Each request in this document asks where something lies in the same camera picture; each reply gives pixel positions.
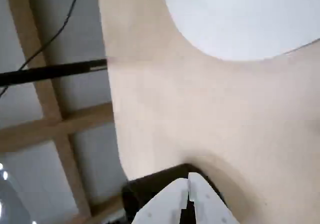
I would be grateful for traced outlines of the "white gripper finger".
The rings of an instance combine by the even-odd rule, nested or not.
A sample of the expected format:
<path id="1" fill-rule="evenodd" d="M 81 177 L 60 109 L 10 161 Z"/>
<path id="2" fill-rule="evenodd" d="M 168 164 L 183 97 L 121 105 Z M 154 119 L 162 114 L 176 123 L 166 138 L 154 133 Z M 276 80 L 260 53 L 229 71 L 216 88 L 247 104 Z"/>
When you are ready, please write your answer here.
<path id="1" fill-rule="evenodd" d="M 163 188 L 133 219 L 134 224 L 179 224 L 181 212 L 187 208 L 189 182 L 178 178 Z"/>
<path id="2" fill-rule="evenodd" d="M 237 219 L 211 185 L 197 172 L 188 174 L 189 200 L 197 224 L 237 224 Z"/>

